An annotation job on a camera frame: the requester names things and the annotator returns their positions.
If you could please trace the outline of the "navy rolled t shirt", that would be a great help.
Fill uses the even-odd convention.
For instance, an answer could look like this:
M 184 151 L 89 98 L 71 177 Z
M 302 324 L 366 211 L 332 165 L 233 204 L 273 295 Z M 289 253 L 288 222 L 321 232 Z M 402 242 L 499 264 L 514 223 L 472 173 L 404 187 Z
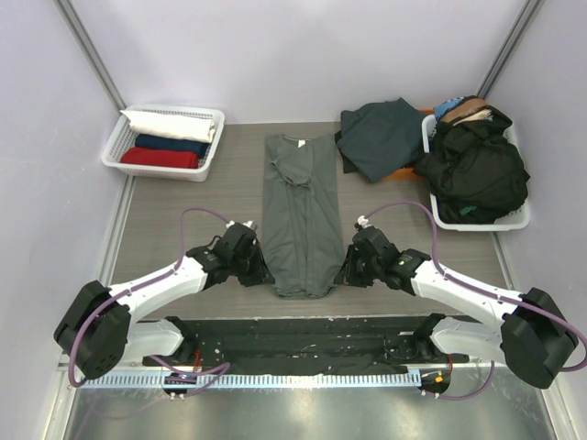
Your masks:
M 190 152 L 199 158 L 205 156 L 210 144 L 195 140 L 174 139 L 139 134 L 135 139 L 135 146 L 143 149 L 162 149 L 178 152 Z

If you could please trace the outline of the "aluminium frame post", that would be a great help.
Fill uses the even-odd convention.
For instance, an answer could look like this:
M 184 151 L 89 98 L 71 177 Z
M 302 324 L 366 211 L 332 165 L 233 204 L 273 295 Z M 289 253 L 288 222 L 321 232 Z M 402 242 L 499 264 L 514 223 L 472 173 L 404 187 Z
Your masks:
M 53 3 L 59 10 L 64 23 L 71 31 L 98 82 L 100 82 L 103 87 L 106 96 L 117 110 L 126 108 L 127 104 L 125 103 L 125 100 L 118 91 L 114 80 L 106 68 L 102 57 L 95 47 L 95 44 L 93 43 L 91 36 L 77 13 L 72 1 L 54 0 Z
M 484 75 L 482 82 L 477 90 L 477 95 L 481 98 L 487 98 L 494 86 L 497 84 L 500 76 L 504 72 L 507 63 L 512 59 L 517 47 L 522 41 L 526 32 L 530 29 L 533 21 L 536 19 L 545 0 L 526 0 L 519 13 L 517 14 L 513 25 L 505 35 L 504 42 L 498 49 L 489 70 Z

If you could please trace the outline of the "dark teal t shirt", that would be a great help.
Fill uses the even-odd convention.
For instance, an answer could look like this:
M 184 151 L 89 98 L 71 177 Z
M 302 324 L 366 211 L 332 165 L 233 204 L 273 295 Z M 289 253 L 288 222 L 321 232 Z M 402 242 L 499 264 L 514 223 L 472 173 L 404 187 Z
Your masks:
M 414 164 L 424 153 L 425 117 L 403 98 L 344 110 L 335 135 L 339 152 L 368 182 L 379 182 Z

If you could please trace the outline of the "black clothes pile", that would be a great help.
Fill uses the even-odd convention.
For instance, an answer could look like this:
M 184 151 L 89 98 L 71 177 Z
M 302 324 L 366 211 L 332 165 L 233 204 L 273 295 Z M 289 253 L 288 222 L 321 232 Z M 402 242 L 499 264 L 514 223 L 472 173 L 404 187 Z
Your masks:
M 437 197 L 440 218 L 453 224 L 492 224 L 519 209 L 530 179 L 505 131 L 513 121 L 496 107 L 453 123 L 437 121 L 430 152 L 415 163 Z

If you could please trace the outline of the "white rolled t shirt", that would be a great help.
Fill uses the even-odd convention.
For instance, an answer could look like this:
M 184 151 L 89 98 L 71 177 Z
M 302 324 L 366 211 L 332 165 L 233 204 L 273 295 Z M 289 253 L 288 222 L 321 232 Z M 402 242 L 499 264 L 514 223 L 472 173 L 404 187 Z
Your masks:
M 120 113 L 139 134 L 211 143 L 216 133 L 212 119 L 134 110 L 121 110 Z

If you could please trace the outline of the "left aluminium frame post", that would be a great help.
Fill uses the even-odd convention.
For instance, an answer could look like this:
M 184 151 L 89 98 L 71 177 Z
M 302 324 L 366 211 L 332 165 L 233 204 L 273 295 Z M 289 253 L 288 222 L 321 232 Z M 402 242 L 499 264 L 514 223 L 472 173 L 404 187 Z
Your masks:
M 64 23 L 71 31 L 98 82 L 100 82 L 103 87 L 106 96 L 117 110 L 126 108 L 127 104 L 125 103 L 125 100 L 118 91 L 114 80 L 106 68 L 102 57 L 95 47 L 95 44 L 93 43 L 91 36 L 77 13 L 72 1 L 54 0 L 53 3 L 59 10 Z

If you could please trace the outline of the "grey t shirt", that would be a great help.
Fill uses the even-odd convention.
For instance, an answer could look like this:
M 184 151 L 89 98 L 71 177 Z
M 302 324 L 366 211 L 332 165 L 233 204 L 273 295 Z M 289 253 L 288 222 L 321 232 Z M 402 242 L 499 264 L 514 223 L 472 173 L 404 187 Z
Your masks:
M 336 289 L 345 251 L 332 135 L 265 138 L 262 252 L 284 299 L 317 299 Z

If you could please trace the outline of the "red rolled t shirt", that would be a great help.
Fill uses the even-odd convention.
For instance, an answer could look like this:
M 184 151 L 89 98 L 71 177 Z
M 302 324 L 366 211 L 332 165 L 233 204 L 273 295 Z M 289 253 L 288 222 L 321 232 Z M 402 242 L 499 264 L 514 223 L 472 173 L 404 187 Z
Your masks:
M 199 167 L 199 158 L 193 152 L 139 147 L 129 149 L 122 156 L 120 162 L 178 169 L 197 169 Z

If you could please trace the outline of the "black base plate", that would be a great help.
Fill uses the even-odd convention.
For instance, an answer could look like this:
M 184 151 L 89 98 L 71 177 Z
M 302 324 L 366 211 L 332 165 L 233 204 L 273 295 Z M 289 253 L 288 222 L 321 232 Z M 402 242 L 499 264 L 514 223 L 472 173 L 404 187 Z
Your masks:
M 202 319 L 183 324 L 186 354 L 170 365 L 210 369 L 229 363 L 242 375 L 314 376 L 404 373 L 415 364 L 466 363 L 423 338 L 424 316 Z

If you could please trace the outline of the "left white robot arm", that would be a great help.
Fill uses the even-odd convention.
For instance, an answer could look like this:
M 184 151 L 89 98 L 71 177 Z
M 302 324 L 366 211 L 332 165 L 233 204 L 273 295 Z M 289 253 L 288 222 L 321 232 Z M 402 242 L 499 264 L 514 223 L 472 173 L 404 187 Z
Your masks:
M 125 283 L 94 280 L 77 294 L 54 332 L 70 357 L 71 372 L 96 380 L 119 362 L 161 358 L 173 366 L 191 362 L 198 348 L 193 330 L 176 316 L 146 316 L 187 295 L 235 277 L 245 286 L 272 284 L 256 226 L 231 222 L 212 247 L 194 247 L 171 265 Z

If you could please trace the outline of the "right aluminium frame post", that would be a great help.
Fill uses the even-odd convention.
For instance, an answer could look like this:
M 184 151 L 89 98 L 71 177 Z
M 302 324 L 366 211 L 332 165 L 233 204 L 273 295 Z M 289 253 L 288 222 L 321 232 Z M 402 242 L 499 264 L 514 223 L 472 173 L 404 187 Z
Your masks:
M 497 84 L 500 76 L 504 72 L 507 63 L 512 59 L 517 47 L 522 41 L 526 32 L 530 29 L 533 21 L 536 19 L 545 0 L 526 0 L 519 13 L 517 14 L 513 25 L 505 35 L 504 42 L 498 49 L 489 70 L 484 75 L 482 82 L 477 90 L 477 95 L 481 98 L 487 98 L 494 86 Z

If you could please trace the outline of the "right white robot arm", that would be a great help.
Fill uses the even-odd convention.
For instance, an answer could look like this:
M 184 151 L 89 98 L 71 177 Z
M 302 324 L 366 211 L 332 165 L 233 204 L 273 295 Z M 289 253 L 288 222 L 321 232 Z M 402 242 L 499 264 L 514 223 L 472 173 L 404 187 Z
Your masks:
M 366 288 L 375 281 L 466 315 L 460 320 L 432 313 L 415 330 L 415 353 L 426 362 L 447 355 L 493 361 L 544 390 L 579 344 L 545 291 L 509 291 L 466 277 L 426 253 L 398 250 L 381 230 L 369 226 L 352 238 L 335 282 Z

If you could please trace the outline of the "blue and tan clothes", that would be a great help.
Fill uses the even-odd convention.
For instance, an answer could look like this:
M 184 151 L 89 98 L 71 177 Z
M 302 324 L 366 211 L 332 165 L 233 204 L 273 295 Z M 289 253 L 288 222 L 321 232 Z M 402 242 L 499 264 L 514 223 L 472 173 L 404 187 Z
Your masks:
M 438 122 L 453 123 L 472 116 L 487 107 L 488 103 L 482 98 L 470 95 L 455 97 L 436 106 L 433 110 L 435 119 Z

